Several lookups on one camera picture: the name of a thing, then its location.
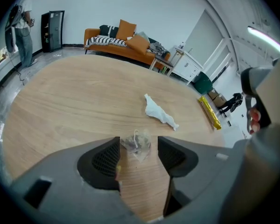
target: jeans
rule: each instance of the jeans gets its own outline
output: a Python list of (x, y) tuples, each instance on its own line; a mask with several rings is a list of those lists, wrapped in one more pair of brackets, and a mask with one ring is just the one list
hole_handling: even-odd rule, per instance
[(23, 67), (29, 67), (32, 63), (32, 40), (28, 28), (15, 28), (15, 44), (19, 48)]

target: man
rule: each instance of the man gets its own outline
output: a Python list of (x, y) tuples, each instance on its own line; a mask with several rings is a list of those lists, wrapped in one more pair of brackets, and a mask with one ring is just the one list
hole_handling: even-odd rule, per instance
[(235, 93), (233, 94), (233, 98), (231, 98), (230, 100), (226, 101), (224, 105), (218, 107), (219, 110), (227, 107), (226, 109), (220, 111), (221, 114), (229, 111), (230, 109), (230, 112), (234, 112), (234, 110), (240, 106), (243, 102), (243, 93)]
[(37, 62), (37, 59), (32, 62), (32, 40), (30, 36), (30, 29), (33, 26), (30, 18), (32, 0), (21, 0), (19, 5), (22, 6), (22, 18), (14, 27), (15, 44), (19, 48), (22, 66), (26, 68)]

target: side table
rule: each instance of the side table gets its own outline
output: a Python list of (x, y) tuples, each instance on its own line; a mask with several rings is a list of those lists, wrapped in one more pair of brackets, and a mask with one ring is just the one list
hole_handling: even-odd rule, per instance
[[(172, 64), (171, 62), (173, 61), (174, 57), (176, 56), (176, 54), (179, 53), (181, 56), (178, 58), (178, 60)], [(181, 57), (184, 55), (184, 52), (182, 51), (179, 51), (179, 50), (175, 50), (175, 54), (174, 56), (170, 59), (170, 61), (167, 61), (165, 60), (162, 56), (159, 56), (159, 55), (155, 55), (155, 58), (153, 60), (153, 62), (151, 63), (149, 69), (152, 70), (154, 65), (159, 62), (161, 63), (163, 66), (165, 66), (164, 70), (163, 70), (163, 74), (165, 73), (165, 71), (167, 69), (169, 69), (169, 72), (167, 73), (167, 76), (170, 76), (170, 74), (172, 73), (172, 71), (174, 70), (175, 68), (175, 65), (179, 62), (179, 60), (181, 59)]]

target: orange sofa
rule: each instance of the orange sofa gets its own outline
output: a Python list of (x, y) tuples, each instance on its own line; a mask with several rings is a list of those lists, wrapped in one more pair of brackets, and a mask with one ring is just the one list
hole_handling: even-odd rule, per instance
[[(97, 51), (103, 51), (103, 52), (116, 54), (119, 56), (125, 56), (128, 58), (143, 62), (147, 65), (150, 65), (153, 62), (154, 56), (155, 56), (154, 53), (146, 52), (145, 55), (142, 55), (129, 47), (120, 47), (120, 46), (115, 46), (113, 44), (109, 44), (107, 46), (91, 45), (90, 47), (86, 48), (85, 44), (86, 44), (87, 39), (99, 35), (99, 32), (100, 32), (100, 29), (88, 28), (85, 30), (85, 34), (84, 34), (84, 49), (85, 50), (97, 50)], [(167, 53), (165, 56), (165, 59), (168, 60), (169, 57), (170, 57), (170, 53)], [(162, 69), (164, 67), (162, 64), (160, 64), (158, 62), (154, 66), (159, 69)]]

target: green trash bin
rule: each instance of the green trash bin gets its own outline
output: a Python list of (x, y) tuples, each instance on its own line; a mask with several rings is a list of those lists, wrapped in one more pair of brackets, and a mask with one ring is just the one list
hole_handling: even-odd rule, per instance
[(213, 84), (207, 75), (200, 72), (195, 78), (194, 87), (200, 94), (205, 95), (213, 89)]

